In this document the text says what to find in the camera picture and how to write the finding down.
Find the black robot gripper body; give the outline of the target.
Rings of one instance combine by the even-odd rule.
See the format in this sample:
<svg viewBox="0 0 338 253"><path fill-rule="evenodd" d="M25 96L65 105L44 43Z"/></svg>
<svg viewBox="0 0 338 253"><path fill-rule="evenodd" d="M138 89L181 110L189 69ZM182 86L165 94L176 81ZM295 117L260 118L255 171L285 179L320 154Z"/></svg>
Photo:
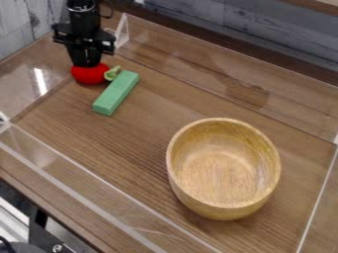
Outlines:
<svg viewBox="0 0 338 253"><path fill-rule="evenodd" d="M98 12L89 9L81 12L68 10L69 21L52 24L53 41L80 48L92 47L101 53L112 54L116 38L100 28Z"/></svg>

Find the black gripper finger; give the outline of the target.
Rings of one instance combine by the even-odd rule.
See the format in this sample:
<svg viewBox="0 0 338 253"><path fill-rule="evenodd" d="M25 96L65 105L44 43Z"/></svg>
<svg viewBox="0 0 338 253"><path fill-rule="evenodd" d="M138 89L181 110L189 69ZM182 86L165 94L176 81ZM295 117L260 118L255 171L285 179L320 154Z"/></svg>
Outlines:
<svg viewBox="0 0 338 253"><path fill-rule="evenodd" d="M94 66L100 63L100 59L101 59L101 48L89 47L86 49L86 64L89 66Z"/></svg>
<svg viewBox="0 0 338 253"><path fill-rule="evenodd" d="M72 64L74 66L85 67L86 56L85 56L84 47L78 44L68 44L65 48L66 48L66 53L68 53Z"/></svg>

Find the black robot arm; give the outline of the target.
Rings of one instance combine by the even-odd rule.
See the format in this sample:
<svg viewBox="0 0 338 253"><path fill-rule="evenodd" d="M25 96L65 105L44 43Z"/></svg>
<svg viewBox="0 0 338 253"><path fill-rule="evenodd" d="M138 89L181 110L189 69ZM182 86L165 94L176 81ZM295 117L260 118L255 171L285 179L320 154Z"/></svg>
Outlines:
<svg viewBox="0 0 338 253"><path fill-rule="evenodd" d="M102 54L113 54L116 38L100 26L98 0L65 0L66 23L53 23L53 42L65 46L73 66L93 67Z"/></svg>

